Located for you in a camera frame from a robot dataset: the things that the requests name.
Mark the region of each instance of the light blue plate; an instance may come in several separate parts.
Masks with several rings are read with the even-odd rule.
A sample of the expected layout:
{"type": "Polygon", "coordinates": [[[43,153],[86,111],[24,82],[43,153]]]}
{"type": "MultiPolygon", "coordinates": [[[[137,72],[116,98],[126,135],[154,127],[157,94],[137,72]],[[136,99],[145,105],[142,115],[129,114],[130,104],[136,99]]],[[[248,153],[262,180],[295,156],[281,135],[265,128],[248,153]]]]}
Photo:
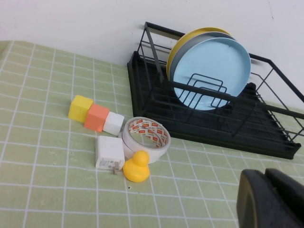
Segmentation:
{"type": "MultiPolygon", "coordinates": [[[[191,47],[173,71],[173,81],[238,96],[250,76],[251,62],[242,45],[229,38],[211,38],[191,47]]],[[[179,100],[196,110],[212,110],[227,101],[174,88],[179,100]]]]}

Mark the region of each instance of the white wall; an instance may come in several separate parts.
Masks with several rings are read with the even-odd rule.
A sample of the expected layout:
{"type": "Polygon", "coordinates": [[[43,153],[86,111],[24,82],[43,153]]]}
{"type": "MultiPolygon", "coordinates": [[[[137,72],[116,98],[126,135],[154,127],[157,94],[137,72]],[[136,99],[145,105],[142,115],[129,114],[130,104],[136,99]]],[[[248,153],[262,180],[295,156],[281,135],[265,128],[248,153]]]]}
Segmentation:
{"type": "Polygon", "coordinates": [[[125,65],[145,21],[182,32],[220,27],[249,52],[272,59],[304,93],[303,11],[301,0],[0,0],[0,40],[125,65]]]}

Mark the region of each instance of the plate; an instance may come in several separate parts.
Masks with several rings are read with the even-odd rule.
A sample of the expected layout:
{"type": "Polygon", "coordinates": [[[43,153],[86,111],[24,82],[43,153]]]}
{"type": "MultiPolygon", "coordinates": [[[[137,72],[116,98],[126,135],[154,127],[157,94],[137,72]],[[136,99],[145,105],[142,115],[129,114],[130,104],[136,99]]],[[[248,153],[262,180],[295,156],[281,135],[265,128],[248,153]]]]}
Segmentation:
{"type": "MultiPolygon", "coordinates": [[[[183,45],[180,53],[180,59],[174,58],[176,67],[170,69],[174,82],[232,96],[238,96],[246,86],[251,62],[248,52],[237,41],[231,38],[203,38],[199,43],[183,45]]],[[[227,103],[178,88],[174,88],[174,92],[184,105],[196,110],[212,110],[227,103]]]]}
{"type": "Polygon", "coordinates": [[[168,60],[167,60],[167,75],[169,75],[169,69],[170,69],[170,65],[172,62],[173,57],[175,56],[176,52],[180,49],[180,47],[186,43],[188,40],[190,40],[193,37],[196,37],[197,35],[200,35],[202,33],[205,32],[222,32],[222,33],[226,33],[228,35],[230,35],[228,32],[226,32],[225,30],[219,29],[219,28],[215,28],[215,27],[206,27],[206,28],[199,28],[197,30],[194,30],[192,32],[189,32],[185,35],[183,35],[178,41],[177,43],[174,45],[174,47],[172,48],[168,60]]]}
{"type": "Polygon", "coordinates": [[[170,68],[169,68],[169,74],[168,79],[173,80],[174,72],[176,69],[176,66],[178,65],[179,61],[183,57],[183,55],[189,51],[190,48],[197,45],[198,43],[201,43],[205,40],[212,39],[212,38],[229,38],[235,40],[232,36],[223,33],[223,32],[205,32],[203,34],[197,35],[190,40],[188,40],[186,43],[184,43],[180,49],[176,52],[174,55],[170,68]]]}

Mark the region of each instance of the black dish rack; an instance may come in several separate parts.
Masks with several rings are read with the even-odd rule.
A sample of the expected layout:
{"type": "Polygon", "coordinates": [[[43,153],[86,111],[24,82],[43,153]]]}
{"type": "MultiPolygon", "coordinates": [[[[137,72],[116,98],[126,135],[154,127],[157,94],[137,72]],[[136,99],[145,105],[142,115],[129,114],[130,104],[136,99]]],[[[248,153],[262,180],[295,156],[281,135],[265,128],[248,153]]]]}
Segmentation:
{"type": "Polygon", "coordinates": [[[138,50],[127,64],[134,116],[145,116],[160,122],[172,137],[293,159],[301,147],[295,139],[297,136],[304,136],[301,122],[304,114],[291,111],[269,86],[267,79],[271,73],[276,72],[285,86],[302,102],[304,96],[271,60],[250,54],[252,63],[268,64],[270,71],[265,77],[251,73],[260,78],[261,84],[256,86],[255,83],[248,83],[243,92],[234,97],[223,93],[224,85],[216,79],[210,80],[208,76],[199,75],[199,81],[217,85],[217,91],[169,81],[166,61],[159,56],[165,56],[166,59],[171,48],[154,43],[151,32],[174,39],[184,35],[172,29],[145,23],[138,50]],[[262,86],[278,99],[279,107],[266,104],[259,93],[262,86]],[[199,96],[199,99],[203,96],[219,98],[226,101],[226,105],[215,106],[209,111],[198,111],[189,108],[191,103],[188,106],[182,104],[176,97],[174,88],[182,89],[187,96],[199,96]],[[293,117],[298,124],[296,130],[285,129],[276,115],[293,117]]]}

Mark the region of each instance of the gray plate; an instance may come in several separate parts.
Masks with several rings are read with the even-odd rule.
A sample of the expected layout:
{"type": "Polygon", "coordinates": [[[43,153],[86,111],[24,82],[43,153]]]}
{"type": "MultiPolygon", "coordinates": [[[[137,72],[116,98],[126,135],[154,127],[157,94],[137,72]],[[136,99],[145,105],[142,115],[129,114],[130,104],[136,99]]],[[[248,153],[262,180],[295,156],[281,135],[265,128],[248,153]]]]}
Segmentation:
{"type": "Polygon", "coordinates": [[[190,50],[193,46],[199,44],[200,42],[206,41],[208,39],[212,38],[229,38],[232,40],[235,40],[230,35],[223,33],[223,32],[205,32],[203,34],[200,34],[196,37],[193,37],[192,39],[188,40],[186,43],[184,43],[181,48],[176,52],[175,56],[173,57],[173,60],[171,62],[170,68],[169,68],[169,79],[170,81],[173,81],[175,69],[181,60],[181,58],[184,56],[184,54],[187,53],[188,50],[190,50]]]}

